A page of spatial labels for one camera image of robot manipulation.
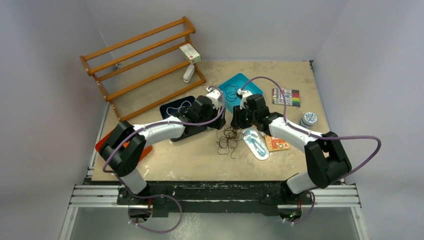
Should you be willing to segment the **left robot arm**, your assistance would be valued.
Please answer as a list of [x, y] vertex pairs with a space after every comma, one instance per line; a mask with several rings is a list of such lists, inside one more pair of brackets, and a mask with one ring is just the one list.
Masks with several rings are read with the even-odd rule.
[[206, 128], [219, 129], [225, 124], [224, 97], [218, 90], [198, 96], [187, 109], [174, 116], [149, 124], [118, 125], [95, 146], [117, 178], [130, 190], [129, 197], [138, 205], [149, 199], [148, 186], [137, 169], [145, 148], [164, 140], [190, 137]]

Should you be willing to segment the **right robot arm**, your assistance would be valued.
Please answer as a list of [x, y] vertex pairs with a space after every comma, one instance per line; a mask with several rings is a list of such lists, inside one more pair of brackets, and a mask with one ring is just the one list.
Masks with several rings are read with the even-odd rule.
[[233, 107], [231, 126], [258, 131], [288, 142], [305, 155], [306, 171], [285, 181], [280, 196], [288, 204], [294, 203], [304, 191], [324, 189], [352, 170], [351, 162], [338, 136], [329, 131], [320, 133], [297, 125], [278, 112], [270, 112], [264, 97], [248, 90], [238, 90], [240, 105]]

